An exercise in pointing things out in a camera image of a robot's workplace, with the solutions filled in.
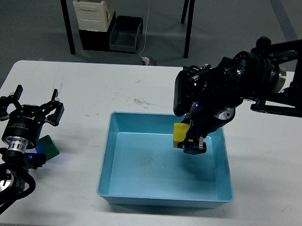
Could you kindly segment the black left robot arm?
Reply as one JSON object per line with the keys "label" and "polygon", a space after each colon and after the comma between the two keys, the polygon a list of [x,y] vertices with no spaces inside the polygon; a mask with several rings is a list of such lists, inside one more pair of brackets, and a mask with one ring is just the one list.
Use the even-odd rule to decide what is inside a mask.
{"label": "black left robot arm", "polygon": [[2,135],[7,146],[0,147],[0,214],[36,189],[29,170],[60,153],[49,135],[40,137],[43,125],[58,126],[64,112],[57,89],[43,105],[21,105],[22,92],[18,85],[14,93],[0,98],[0,121],[8,122]]}

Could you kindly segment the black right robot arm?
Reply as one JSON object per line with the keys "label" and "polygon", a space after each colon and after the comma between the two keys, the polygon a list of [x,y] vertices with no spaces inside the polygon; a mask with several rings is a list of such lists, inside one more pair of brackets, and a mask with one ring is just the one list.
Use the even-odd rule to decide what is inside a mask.
{"label": "black right robot arm", "polygon": [[217,67],[187,66],[175,79],[173,145],[205,153],[204,139],[231,122],[244,100],[252,111],[302,118],[302,38],[272,44],[257,40],[250,51],[224,57]]}

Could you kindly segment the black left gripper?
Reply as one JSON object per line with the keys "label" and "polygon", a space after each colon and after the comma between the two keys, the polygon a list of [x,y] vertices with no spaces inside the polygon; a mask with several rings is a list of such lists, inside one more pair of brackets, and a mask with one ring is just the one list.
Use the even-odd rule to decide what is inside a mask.
{"label": "black left gripper", "polygon": [[[65,110],[57,89],[54,89],[51,100],[43,105],[21,105],[22,92],[23,87],[18,85],[14,93],[0,98],[0,121],[8,120],[2,140],[10,149],[35,148],[43,125],[58,126]],[[7,110],[11,104],[16,109],[9,113]]]}

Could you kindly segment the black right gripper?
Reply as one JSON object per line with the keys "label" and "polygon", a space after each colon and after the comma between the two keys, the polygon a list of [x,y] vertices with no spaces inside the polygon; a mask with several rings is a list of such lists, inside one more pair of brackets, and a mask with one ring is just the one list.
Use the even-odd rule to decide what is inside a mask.
{"label": "black right gripper", "polygon": [[189,124],[185,139],[178,144],[183,152],[190,155],[206,153],[204,138],[209,133],[231,122],[236,113],[235,108],[207,107],[197,102],[183,102],[185,111],[184,123]]}

